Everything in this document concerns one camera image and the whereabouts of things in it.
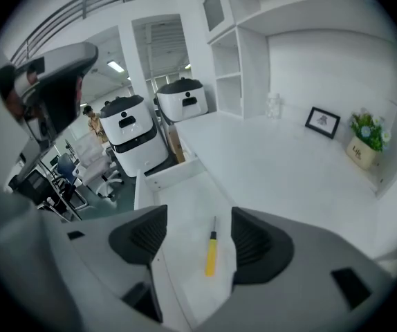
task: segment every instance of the white table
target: white table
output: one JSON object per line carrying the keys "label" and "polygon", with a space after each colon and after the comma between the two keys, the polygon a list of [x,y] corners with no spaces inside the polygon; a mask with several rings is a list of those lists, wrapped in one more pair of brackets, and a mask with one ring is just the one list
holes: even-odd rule
{"label": "white table", "polygon": [[221,112],[176,128],[231,202],[326,228],[374,257],[378,200],[336,140],[288,120]]}

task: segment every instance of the white cabinet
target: white cabinet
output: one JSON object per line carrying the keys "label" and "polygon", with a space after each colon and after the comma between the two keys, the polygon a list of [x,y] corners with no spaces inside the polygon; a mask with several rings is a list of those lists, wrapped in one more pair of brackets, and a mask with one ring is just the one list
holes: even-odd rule
{"label": "white cabinet", "polygon": [[229,0],[236,25],[265,36],[310,29],[364,33],[393,42],[396,32],[376,0]]}
{"label": "white cabinet", "polygon": [[234,17],[229,0],[201,0],[201,2],[204,21],[207,24],[207,40],[210,42],[234,26]]}
{"label": "white cabinet", "polygon": [[266,37],[236,27],[211,47],[218,110],[243,118],[263,114],[269,85]]}

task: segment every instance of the handle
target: handle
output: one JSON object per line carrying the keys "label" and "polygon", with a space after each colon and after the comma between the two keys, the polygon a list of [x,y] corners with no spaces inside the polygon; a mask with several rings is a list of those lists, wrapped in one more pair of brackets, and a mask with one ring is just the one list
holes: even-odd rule
{"label": "handle", "polygon": [[217,240],[210,239],[210,247],[206,257],[206,277],[213,277],[215,274],[215,263],[217,258]]}

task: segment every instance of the metal railing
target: metal railing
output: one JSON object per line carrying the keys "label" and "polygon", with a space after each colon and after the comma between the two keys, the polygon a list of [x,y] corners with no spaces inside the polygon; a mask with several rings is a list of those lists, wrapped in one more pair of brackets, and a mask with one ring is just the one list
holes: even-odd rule
{"label": "metal railing", "polygon": [[47,41],[53,38],[73,22],[86,17],[92,12],[113,3],[125,3],[131,0],[71,0],[43,21],[11,58],[14,65],[19,65],[31,58]]}

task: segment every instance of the black picture frame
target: black picture frame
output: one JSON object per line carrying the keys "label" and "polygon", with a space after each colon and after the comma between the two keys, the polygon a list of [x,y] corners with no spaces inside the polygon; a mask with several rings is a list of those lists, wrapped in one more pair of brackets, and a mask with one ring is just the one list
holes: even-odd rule
{"label": "black picture frame", "polygon": [[[334,125],[334,128],[332,129],[331,133],[329,133],[328,131],[323,130],[323,128],[321,128],[321,127],[319,128],[319,127],[316,127],[315,125],[311,124],[311,120],[312,120],[312,117],[314,115],[314,111],[323,113],[323,114],[325,114],[328,117],[335,118],[335,125]],[[320,134],[322,134],[324,136],[327,136],[330,139],[333,139],[334,135],[335,135],[335,133],[337,131],[339,123],[340,123],[340,116],[337,116],[336,114],[333,114],[331,112],[325,111],[325,110],[317,108],[317,107],[312,107],[311,112],[309,113],[308,120],[306,121],[306,124],[304,126],[309,128],[309,129],[312,129],[313,131],[316,131],[316,132],[318,132],[318,133],[320,133]]]}

